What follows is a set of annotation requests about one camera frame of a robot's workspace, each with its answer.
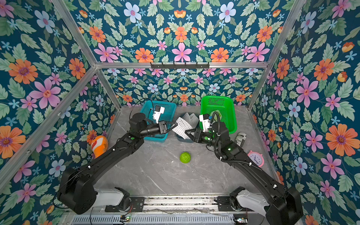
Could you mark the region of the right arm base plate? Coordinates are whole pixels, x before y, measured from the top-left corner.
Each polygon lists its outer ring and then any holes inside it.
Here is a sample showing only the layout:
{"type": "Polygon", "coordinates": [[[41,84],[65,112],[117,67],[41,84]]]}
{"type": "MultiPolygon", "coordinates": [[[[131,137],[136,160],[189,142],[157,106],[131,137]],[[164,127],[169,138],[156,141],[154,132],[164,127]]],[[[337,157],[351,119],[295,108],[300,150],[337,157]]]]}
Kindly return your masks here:
{"type": "Polygon", "coordinates": [[[232,196],[218,196],[214,199],[220,212],[246,212],[247,209],[242,207],[235,197],[232,196]]]}

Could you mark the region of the green custard apple back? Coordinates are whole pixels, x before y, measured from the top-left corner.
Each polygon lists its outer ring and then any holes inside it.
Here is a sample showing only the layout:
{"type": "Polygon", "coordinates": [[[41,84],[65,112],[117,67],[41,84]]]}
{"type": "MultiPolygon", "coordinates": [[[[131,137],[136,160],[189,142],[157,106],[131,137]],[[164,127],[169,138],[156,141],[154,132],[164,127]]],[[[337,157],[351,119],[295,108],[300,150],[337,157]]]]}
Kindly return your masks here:
{"type": "Polygon", "coordinates": [[[191,161],[191,155],[188,152],[183,152],[180,155],[180,161],[184,164],[187,164],[191,161]]]}

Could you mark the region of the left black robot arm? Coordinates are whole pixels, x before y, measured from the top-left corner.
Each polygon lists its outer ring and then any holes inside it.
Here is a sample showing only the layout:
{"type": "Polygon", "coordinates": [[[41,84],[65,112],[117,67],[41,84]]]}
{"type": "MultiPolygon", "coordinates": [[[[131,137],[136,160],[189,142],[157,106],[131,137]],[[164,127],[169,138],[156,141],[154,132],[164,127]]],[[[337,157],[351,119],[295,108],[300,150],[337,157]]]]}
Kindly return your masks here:
{"type": "Polygon", "coordinates": [[[120,187],[95,189],[99,178],[118,162],[136,152],[145,137],[169,133],[176,122],[151,122],[143,113],[136,113],[129,120],[129,131],[114,146],[79,169],[64,171],[56,199],[76,214],[83,214],[93,207],[114,206],[124,212],[130,207],[129,193],[120,187]]]}

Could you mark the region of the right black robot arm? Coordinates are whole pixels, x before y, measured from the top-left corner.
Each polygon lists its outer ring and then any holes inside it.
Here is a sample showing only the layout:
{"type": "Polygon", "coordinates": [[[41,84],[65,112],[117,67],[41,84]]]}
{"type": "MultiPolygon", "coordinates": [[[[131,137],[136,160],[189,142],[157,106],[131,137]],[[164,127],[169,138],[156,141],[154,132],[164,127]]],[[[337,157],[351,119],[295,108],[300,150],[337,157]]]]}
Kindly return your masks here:
{"type": "Polygon", "coordinates": [[[221,162],[240,171],[260,191],[257,195],[238,187],[229,195],[229,204],[234,210],[250,209],[264,216],[271,225],[295,225],[303,217],[300,193],[261,169],[230,139],[225,123],[215,122],[208,132],[195,128],[186,130],[185,134],[195,143],[212,146],[221,162]]]}

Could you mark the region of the white foam net back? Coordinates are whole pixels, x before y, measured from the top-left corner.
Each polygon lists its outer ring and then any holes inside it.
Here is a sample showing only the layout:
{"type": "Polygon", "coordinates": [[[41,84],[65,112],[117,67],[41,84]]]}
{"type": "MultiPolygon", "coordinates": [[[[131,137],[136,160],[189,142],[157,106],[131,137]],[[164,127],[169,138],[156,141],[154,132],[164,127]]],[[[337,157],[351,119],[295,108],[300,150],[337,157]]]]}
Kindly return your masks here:
{"type": "Polygon", "coordinates": [[[190,139],[190,137],[185,133],[186,130],[191,130],[193,127],[182,117],[177,118],[177,126],[173,129],[173,132],[183,139],[190,139]]]}

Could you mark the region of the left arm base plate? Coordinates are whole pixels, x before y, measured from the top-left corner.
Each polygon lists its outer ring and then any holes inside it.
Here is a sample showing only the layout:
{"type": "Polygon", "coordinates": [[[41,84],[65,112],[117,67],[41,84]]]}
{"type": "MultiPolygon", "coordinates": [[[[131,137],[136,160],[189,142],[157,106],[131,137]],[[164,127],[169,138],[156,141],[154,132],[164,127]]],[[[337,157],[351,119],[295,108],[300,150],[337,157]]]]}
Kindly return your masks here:
{"type": "Polygon", "coordinates": [[[144,197],[127,197],[125,200],[122,200],[119,205],[111,206],[108,205],[105,208],[105,212],[142,212],[144,208],[144,197]]]}

